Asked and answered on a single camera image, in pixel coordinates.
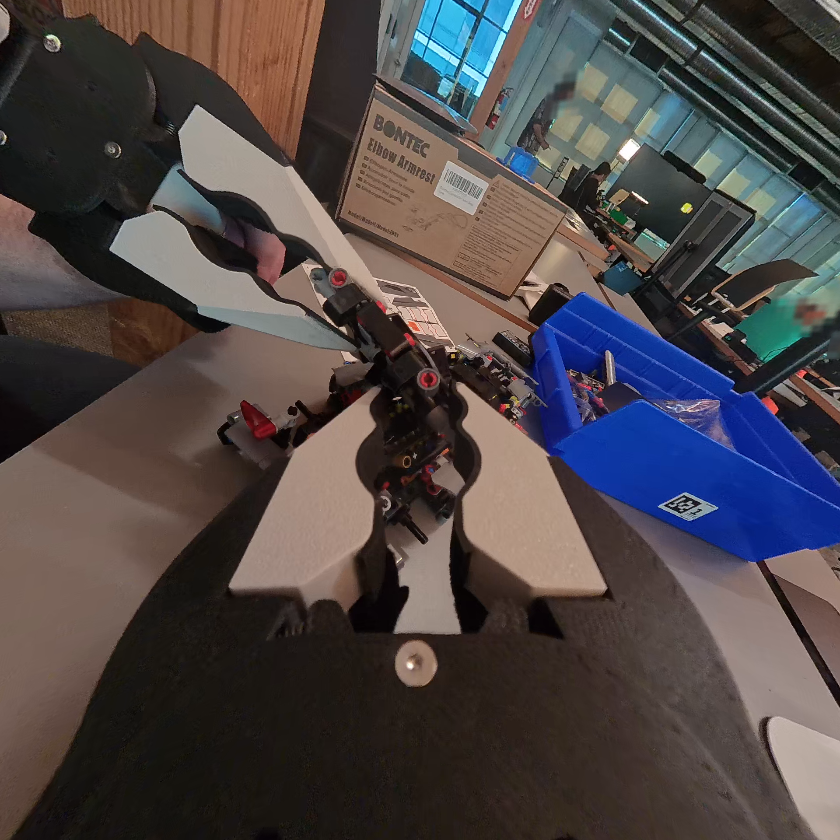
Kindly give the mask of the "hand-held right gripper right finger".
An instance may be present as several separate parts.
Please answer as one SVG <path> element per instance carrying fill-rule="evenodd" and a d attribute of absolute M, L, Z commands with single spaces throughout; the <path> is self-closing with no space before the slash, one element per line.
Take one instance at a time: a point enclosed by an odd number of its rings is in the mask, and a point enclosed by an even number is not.
<path fill-rule="evenodd" d="M 605 594 L 547 454 L 469 388 L 455 391 L 465 405 L 458 430 L 477 453 L 460 500 L 466 589 L 482 603 Z"/>

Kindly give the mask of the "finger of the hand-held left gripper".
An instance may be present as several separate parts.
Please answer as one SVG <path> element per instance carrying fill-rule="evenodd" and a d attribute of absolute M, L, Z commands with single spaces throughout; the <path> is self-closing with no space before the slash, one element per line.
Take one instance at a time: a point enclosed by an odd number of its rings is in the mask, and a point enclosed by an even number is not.
<path fill-rule="evenodd" d="M 156 209 L 122 223 L 110 251 L 205 317 L 315 348 L 356 350 L 350 336 L 315 311 L 278 297 L 254 272 L 224 264 L 196 232 L 168 209 Z"/>
<path fill-rule="evenodd" d="M 195 105 L 178 130 L 183 172 L 230 217 L 250 217 L 289 249 L 326 270 L 343 270 L 370 298 L 381 290 L 367 265 L 340 232 L 299 174 Z"/>

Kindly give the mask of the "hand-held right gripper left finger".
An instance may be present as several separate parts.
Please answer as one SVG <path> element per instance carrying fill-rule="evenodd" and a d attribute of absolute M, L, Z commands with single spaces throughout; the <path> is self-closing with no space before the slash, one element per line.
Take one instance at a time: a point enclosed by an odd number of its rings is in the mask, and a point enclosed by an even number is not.
<path fill-rule="evenodd" d="M 374 532 L 376 505 L 356 465 L 373 434 L 375 386 L 290 457 L 229 590 L 281 595 L 299 603 L 354 603 L 362 595 L 355 561 Z"/>

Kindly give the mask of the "large grey lego model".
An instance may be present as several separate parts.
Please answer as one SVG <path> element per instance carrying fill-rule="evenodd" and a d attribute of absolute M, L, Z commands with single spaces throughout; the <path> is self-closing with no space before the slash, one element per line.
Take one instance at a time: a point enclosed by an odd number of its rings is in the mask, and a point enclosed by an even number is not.
<path fill-rule="evenodd" d="M 529 410 L 543 403 L 537 395 L 537 381 L 492 342 L 468 338 L 465 344 L 447 350 L 431 349 L 447 382 L 458 382 L 475 392 L 510 424 L 527 434 Z M 321 411 L 312 411 L 297 401 L 285 415 L 272 418 L 257 405 L 243 401 L 227 415 L 217 430 L 223 446 L 236 449 L 243 457 L 265 469 L 280 457 L 291 456 L 310 436 L 355 403 L 372 386 L 370 363 L 357 360 L 333 369 L 328 399 Z M 399 525 L 421 544 L 427 535 L 412 517 L 414 502 L 421 501 L 438 522 L 454 513 L 455 493 L 439 485 L 436 473 L 455 458 L 452 434 L 422 420 L 401 397 L 393 397 L 385 412 L 385 465 L 374 480 L 384 523 Z"/>

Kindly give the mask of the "small black lego assembly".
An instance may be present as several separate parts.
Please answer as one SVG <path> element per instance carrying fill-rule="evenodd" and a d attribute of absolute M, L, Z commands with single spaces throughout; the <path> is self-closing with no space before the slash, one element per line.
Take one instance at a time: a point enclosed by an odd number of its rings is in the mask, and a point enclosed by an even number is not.
<path fill-rule="evenodd" d="M 356 354 L 372 365 L 374 384 L 403 398 L 420 416 L 448 417 L 452 392 L 430 353 L 397 314 L 374 298 L 344 269 L 309 270 L 322 310 L 350 338 Z"/>

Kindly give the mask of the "person's left forearm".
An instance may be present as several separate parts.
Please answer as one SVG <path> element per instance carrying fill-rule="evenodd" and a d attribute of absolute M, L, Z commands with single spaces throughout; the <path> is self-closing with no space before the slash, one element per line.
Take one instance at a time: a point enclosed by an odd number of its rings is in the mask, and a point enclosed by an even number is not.
<path fill-rule="evenodd" d="M 1 197 L 1 311 L 75 308 L 123 299 L 84 277 L 28 231 L 34 213 Z"/>

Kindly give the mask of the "lego sticker sheet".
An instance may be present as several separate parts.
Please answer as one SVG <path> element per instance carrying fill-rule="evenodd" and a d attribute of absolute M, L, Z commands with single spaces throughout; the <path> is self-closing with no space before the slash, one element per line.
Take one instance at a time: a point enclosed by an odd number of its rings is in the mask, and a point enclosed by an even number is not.
<path fill-rule="evenodd" d="M 436 311 L 417 287 L 379 277 L 374 280 L 386 314 L 398 315 L 418 342 L 427 349 L 438 345 L 447 350 L 455 348 L 457 342 L 451 339 Z"/>

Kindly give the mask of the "person's left hand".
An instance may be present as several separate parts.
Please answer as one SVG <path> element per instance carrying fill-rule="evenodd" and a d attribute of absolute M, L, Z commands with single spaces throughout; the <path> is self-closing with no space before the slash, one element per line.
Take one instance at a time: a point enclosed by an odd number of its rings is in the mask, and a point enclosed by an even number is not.
<path fill-rule="evenodd" d="M 255 259 L 257 276 L 274 286 L 282 274 L 286 247 L 272 233 L 244 220 L 229 218 L 224 224 L 224 237 Z"/>

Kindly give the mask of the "wooden pillar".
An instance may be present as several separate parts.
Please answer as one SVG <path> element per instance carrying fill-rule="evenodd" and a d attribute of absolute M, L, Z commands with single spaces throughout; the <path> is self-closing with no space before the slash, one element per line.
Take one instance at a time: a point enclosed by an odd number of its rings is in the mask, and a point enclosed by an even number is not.
<path fill-rule="evenodd" d="M 140 33 L 216 72 L 294 158 L 325 2 L 66 1 L 69 17 L 94 15 L 133 42 Z M 108 304 L 112 352 L 145 366 L 196 334 L 162 306 Z"/>

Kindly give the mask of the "blue storage bin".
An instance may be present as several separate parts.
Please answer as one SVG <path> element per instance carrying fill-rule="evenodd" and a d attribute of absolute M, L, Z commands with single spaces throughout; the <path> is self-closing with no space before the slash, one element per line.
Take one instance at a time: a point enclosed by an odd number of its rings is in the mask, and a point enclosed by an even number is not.
<path fill-rule="evenodd" d="M 549 453 L 593 488 L 750 562 L 839 542 L 835 478 L 753 394 L 580 293 L 532 336 Z M 643 399 L 583 424 L 568 371 L 613 354 L 617 380 Z M 734 450 L 653 400 L 715 399 Z"/>

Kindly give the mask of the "clear plastic bags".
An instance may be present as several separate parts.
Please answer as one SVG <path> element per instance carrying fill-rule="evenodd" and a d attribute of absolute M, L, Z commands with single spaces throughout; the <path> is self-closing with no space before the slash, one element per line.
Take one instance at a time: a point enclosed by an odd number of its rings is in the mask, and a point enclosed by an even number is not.
<path fill-rule="evenodd" d="M 715 399 L 653 400 L 652 404 L 672 419 L 716 443 L 734 450 L 724 422 L 721 403 Z"/>

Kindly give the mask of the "brown cardboard box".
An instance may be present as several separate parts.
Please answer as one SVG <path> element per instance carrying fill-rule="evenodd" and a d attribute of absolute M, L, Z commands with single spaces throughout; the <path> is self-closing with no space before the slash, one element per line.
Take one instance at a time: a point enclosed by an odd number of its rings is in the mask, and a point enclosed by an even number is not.
<path fill-rule="evenodd" d="M 471 129 L 426 93 L 376 77 L 336 220 L 509 300 L 569 209 L 466 138 Z"/>

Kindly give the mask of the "green bag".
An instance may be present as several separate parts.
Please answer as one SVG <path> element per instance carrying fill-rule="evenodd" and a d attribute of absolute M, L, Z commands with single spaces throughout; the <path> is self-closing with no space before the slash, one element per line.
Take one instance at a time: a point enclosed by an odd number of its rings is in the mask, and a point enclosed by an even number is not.
<path fill-rule="evenodd" d="M 761 362 L 771 360 L 792 342 L 793 316 L 786 306 L 777 301 L 756 310 L 741 321 L 738 329 L 744 334 L 746 346 Z"/>

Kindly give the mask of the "black stand pole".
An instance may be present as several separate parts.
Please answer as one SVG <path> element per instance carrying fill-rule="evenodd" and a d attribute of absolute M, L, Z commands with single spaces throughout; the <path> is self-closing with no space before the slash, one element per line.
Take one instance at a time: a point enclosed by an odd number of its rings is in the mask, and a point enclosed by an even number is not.
<path fill-rule="evenodd" d="M 753 373 L 741 378 L 732 388 L 735 393 L 768 395 L 777 385 L 824 355 L 838 350 L 839 331 L 821 332 L 803 337 Z"/>

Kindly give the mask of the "wooden chair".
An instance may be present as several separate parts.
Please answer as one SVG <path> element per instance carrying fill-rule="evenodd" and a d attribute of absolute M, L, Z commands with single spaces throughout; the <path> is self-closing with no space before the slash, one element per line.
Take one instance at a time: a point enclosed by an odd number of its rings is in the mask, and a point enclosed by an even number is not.
<path fill-rule="evenodd" d="M 777 259 L 731 275 L 711 289 L 708 295 L 723 306 L 723 311 L 745 312 L 777 286 L 813 277 L 816 277 L 813 270 L 791 259 Z"/>

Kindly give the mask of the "black monitor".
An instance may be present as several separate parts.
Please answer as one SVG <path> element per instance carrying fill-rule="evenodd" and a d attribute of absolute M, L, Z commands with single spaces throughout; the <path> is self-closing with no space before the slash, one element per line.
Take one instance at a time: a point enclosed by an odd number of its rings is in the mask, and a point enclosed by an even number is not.
<path fill-rule="evenodd" d="M 704 183 L 645 143 L 607 189 L 605 197 L 633 219 L 635 231 L 648 231 L 671 244 L 710 194 Z"/>

